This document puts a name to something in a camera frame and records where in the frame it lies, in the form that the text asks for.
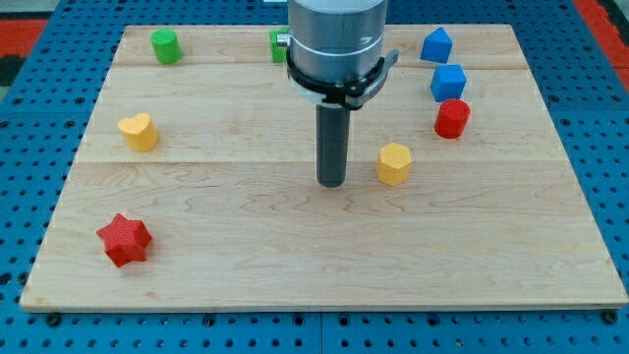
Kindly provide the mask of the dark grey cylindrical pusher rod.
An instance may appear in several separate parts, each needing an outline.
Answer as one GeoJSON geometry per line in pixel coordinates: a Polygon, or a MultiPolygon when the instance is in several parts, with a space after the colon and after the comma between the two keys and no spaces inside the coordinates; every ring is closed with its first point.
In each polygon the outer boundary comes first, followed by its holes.
{"type": "Polygon", "coordinates": [[[345,182],[350,132],[350,111],[316,107],[316,180],[326,188],[345,182]]]}

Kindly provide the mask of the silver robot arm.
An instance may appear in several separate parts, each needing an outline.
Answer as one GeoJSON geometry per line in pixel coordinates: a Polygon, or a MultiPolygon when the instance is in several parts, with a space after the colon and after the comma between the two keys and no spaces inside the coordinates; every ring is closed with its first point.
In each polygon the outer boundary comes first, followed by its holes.
{"type": "Polygon", "coordinates": [[[293,0],[287,75],[294,90],[315,105],[316,180],[344,184],[350,118],[384,86],[399,51],[382,54],[386,0],[293,0]]]}

